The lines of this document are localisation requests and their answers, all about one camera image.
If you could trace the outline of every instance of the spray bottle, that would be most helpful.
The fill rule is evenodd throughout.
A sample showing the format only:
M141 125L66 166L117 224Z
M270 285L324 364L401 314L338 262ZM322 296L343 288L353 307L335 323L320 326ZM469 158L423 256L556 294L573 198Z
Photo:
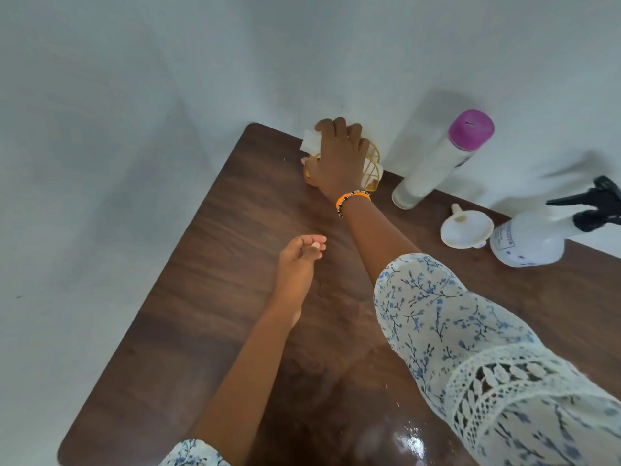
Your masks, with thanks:
M489 239L494 255L505 265L548 265L560 260L565 239L585 234L611 222L621 226L621 190L609 178L593 180L595 187L586 193L551 199L548 205L586 204L597 209L578 212L552 221L536 212L524 212L496 227Z

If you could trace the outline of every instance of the beaded bracelet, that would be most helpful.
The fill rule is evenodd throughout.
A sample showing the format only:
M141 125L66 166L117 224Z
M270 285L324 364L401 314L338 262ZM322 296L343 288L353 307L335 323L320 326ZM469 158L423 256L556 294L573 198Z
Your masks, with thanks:
M368 200L371 200L371 195L367 193L364 189L357 189L356 191L352 191L351 193L346 193L337 200L337 214L338 217L343 217L341 214L341 206L352 196L364 196Z

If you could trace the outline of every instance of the glossy table surface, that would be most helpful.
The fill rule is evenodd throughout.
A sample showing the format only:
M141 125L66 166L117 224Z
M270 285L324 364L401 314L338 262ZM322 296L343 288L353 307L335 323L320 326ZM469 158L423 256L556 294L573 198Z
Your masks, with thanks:
M345 223L301 175L301 140L248 126L58 452L64 466L156 465L230 368L271 289L276 257L297 234L328 236L291 332L252 465L464 465L474 461L431 412L377 324L372 287ZM450 204L373 201L472 291L522 317L549 348L621 396L621 260L569 242L561 262L509 268L489 246L440 240Z

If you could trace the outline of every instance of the white lace band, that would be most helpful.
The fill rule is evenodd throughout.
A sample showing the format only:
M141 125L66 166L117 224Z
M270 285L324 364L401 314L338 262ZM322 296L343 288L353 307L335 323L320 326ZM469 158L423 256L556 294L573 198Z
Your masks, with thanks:
M446 421L476 458L482 435L501 412L536 396L613 396L540 344L486 349L455 369L446 385Z

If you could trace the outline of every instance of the person's left hand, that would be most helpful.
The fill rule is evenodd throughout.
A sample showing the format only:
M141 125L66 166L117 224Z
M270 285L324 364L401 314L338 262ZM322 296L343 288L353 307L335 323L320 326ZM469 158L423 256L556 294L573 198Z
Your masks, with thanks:
M291 327L302 313L302 302L311 287L315 260L323 256L325 241L325 235L300 235L280 252L268 310L291 317Z

